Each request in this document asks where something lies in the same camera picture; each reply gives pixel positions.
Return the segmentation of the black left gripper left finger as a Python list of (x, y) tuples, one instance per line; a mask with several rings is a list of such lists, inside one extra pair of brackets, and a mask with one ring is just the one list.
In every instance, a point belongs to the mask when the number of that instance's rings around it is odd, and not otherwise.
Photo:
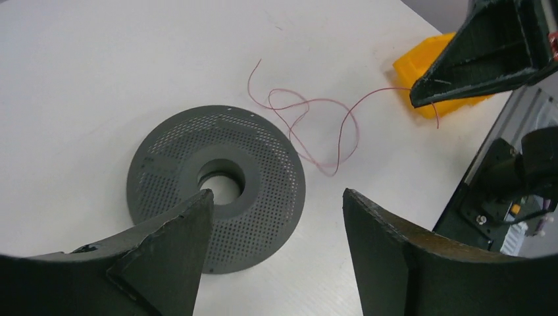
[(192, 315), (213, 193), (70, 253), (1, 256), (2, 315)]

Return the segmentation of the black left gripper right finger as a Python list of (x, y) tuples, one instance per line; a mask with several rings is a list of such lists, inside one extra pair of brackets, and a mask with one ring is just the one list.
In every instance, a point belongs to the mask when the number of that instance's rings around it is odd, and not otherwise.
[(467, 246), (354, 189), (343, 219), (364, 315), (556, 315), (557, 256)]

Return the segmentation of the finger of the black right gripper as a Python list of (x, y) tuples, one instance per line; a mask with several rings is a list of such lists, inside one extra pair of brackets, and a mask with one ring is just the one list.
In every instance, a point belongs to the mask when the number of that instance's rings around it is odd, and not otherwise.
[(409, 97), (419, 108), (532, 86), (556, 72), (556, 1), (475, 1)]

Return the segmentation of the dark grey perforated spool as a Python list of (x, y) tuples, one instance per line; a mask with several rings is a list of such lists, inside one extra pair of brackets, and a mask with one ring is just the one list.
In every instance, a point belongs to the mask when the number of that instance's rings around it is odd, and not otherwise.
[(188, 109), (144, 138), (126, 182), (131, 219), (146, 221), (204, 189), (215, 203), (206, 274), (242, 271), (274, 255), (305, 204), (291, 142), (265, 118), (232, 106)]

